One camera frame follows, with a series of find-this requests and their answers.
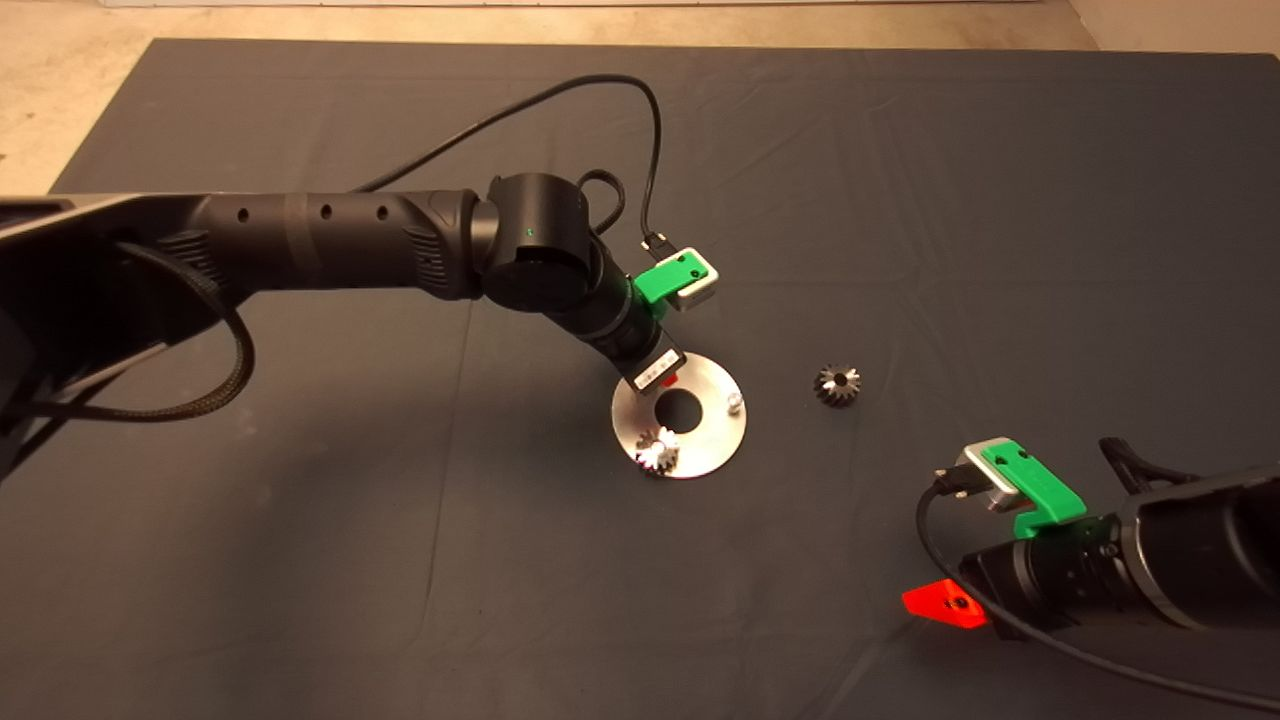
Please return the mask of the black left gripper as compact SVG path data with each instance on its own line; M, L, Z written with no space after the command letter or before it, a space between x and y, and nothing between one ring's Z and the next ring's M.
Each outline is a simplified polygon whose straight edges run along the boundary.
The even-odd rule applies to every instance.
M556 324L607 359L637 395L676 386L687 361L617 265L595 268L585 296L558 311Z

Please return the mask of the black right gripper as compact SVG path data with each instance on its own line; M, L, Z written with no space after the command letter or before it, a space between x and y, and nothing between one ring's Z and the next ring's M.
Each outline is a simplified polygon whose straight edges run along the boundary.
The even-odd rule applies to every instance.
M1120 556L1114 518L1084 518L968 553L959 571L1042 632L1140 625L1140 592ZM902 606L915 618L964 630L987 625L986 609L952 579L902 592Z

